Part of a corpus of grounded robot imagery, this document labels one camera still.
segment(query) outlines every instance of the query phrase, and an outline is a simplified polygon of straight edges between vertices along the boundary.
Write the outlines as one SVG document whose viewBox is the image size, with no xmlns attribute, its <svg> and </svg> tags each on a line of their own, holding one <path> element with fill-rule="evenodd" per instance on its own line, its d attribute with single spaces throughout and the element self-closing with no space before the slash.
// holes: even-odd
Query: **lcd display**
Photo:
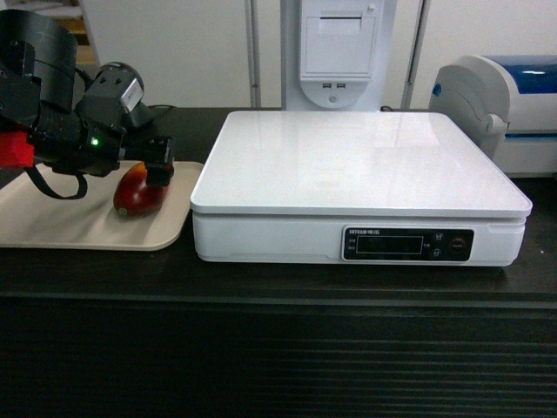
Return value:
<svg viewBox="0 0 557 418">
<path fill-rule="evenodd" d="M 421 254 L 423 237 L 360 235 L 356 253 Z"/>
</svg>

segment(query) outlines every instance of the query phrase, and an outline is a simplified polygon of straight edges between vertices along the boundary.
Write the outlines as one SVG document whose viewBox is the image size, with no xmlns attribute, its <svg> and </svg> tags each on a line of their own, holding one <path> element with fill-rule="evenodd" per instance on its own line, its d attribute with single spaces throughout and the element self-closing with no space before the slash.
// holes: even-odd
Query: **black table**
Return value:
<svg viewBox="0 0 557 418">
<path fill-rule="evenodd" d="M 146 134 L 204 162 L 230 111 Z M 0 249 L 0 416 L 557 416 L 557 182 L 515 183 L 508 267 L 207 263 L 191 215 L 156 252 Z"/>
</svg>

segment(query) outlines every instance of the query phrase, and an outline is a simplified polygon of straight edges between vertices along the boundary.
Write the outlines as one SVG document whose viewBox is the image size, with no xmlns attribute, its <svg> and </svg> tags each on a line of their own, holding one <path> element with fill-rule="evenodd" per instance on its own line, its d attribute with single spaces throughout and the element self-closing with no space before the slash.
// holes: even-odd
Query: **white wall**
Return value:
<svg viewBox="0 0 557 418">
<path fill-rule="evenodd" d="M 146 104 L 250 105 L 244 1 L 80 4 L 98 62 L 134 67 L 144 80 Z"/>
<path fill-rule="evenodd" d="M 99 62 L 136 67 L 148 105 L 250 105 L 244 0 L 80 3 Z M 265 107 L 280 106 L 279 3 L 257 0 Z M 401 106 L 419 7 L 397 2 L 384 105 Z M 411 107 L 427 108 L 439 68 L 462 55 L 557 55 L 556 22 L 557 0 L 430 0 Z"/>
</svg>

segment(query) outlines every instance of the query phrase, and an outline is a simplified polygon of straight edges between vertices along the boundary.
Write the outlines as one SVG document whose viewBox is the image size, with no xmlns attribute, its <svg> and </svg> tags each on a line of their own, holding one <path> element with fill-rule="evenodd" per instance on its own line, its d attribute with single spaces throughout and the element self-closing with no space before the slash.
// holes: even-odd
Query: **red part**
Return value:
<svg viewBox="0 0 557 418">
<path fill-rule="evenodd" d="M 35 147 L 27 143 L 26 131 L 0 133 L 0 167 L 24 168 L 33 166 Z"/>
</svg>

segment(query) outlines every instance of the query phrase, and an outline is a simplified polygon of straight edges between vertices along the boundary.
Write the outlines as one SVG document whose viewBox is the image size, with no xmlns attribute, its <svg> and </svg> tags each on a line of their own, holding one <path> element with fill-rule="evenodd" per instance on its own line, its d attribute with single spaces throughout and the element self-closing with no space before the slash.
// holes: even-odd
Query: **blue printer lid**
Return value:
<svg viewBox="0 0 557 418">
<path fill-rule="evenodd" d="M 557 56 L 520 55 L 486 57 L 513 77 L 520 94 L 557 93 Z"/>
</svg>

